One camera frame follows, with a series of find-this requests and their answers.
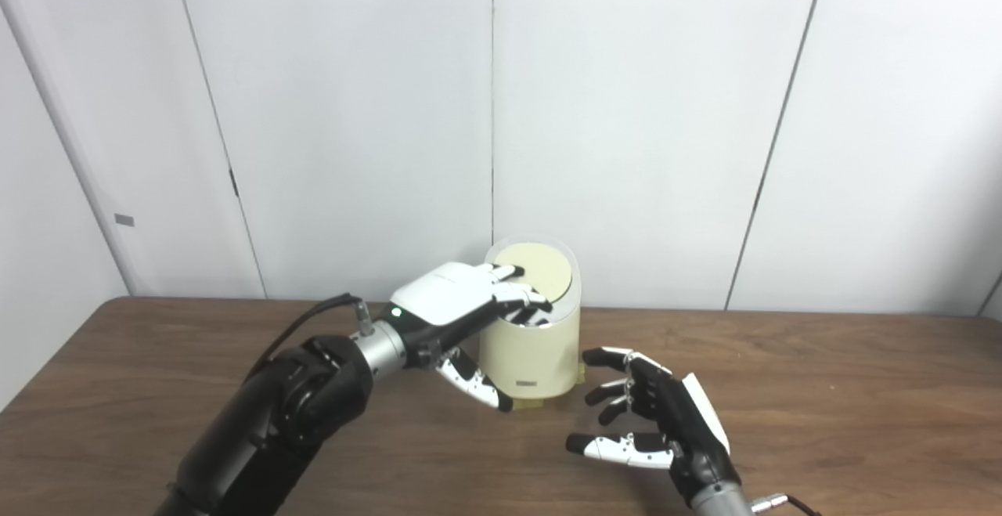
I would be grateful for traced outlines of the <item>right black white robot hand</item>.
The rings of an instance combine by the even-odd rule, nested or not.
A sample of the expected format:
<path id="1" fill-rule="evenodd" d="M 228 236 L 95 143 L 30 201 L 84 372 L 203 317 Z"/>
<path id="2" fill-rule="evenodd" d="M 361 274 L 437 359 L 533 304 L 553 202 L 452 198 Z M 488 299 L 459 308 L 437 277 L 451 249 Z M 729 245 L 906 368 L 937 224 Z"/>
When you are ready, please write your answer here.
<path id="1" fill-rule="evenodd" d="M 641 352 L 616 346 L 586 349 L 587 366 L 610 367 L 624 377 L 586 395 L 586 404 L 604 404 L 599 424 L 623 413 L 656 424 L 657 431 L 625 435 L 572 433 L 567 451 L 634 468 L 666 471 L 687 508 L 697 515 L 752 515 L 742 481 L 730 458 L 730 442 L 712 404 L 693 373 L 677 378 Z"/>

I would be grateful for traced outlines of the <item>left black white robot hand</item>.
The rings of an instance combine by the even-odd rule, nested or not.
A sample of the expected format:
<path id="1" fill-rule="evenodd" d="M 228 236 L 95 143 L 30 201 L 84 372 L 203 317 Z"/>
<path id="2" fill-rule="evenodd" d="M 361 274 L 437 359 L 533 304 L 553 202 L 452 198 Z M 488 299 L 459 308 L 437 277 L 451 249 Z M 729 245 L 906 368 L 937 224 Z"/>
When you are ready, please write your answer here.
<path id="1" fill-rule="evenodd" d="M 447 262 L 392 295 L 380 320 L 403 345 L 403 369 L 435 370 L 458 390 L 508 413 L 514 401 L 500 391 L 463 348 L 505 314 L 551 312 L 552 303 L 518 282 L 520 266 Z"/>

